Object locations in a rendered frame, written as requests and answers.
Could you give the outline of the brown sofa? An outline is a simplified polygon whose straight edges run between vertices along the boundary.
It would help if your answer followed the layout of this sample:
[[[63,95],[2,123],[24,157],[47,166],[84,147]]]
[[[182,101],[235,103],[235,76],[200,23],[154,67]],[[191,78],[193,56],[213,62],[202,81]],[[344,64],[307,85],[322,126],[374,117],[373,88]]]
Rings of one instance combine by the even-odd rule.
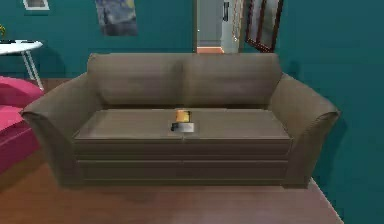
[[[273,53],[94,53],[22,115],[65,187],[304,188],[340,113]]]

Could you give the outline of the white room door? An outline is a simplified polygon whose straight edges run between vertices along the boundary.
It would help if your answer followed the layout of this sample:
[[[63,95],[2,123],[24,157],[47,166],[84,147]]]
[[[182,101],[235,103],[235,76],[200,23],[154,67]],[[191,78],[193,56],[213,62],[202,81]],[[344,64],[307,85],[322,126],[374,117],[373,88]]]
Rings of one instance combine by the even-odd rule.
[[[240,13],[242,0],[224,0],[221,48],[225,54],[239,49]]]

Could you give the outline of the dark brown framed mirror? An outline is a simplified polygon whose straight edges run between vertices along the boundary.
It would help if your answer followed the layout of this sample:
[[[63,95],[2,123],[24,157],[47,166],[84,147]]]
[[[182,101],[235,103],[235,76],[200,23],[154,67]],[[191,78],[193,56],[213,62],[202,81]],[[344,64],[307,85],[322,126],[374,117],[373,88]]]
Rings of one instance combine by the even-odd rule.
[[[272,53],[284,0],[249,0],[245,41],[262,53]]]

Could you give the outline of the blue painting poster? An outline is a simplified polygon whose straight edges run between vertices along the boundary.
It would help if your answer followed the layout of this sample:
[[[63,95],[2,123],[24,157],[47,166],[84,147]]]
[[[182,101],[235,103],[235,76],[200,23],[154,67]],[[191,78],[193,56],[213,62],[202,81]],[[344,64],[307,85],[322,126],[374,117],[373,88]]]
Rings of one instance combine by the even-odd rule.
[[[95,0],[98,22],[105,36],[137,36],[134,0]]]

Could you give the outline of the white round side table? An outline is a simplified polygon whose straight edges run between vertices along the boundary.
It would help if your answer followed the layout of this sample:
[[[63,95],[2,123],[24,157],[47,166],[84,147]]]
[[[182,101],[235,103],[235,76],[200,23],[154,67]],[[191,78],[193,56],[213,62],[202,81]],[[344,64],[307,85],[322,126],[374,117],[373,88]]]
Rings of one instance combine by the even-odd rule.
[[[39,73],[35,66],[31,51],[43,46],[41,41],[15,40],[16,43],[0,44],[0,55],[20,54],[31,80],[37,82],[38,87],[44,90]]]

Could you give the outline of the white framed picture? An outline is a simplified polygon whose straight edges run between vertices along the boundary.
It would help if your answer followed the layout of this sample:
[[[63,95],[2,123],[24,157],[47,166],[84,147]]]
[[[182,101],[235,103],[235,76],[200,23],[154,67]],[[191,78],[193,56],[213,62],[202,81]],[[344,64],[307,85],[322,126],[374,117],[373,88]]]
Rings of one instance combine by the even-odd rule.
[[[29,11],[47,11],[50,9],[48,0],[22,0],[26,10]]]

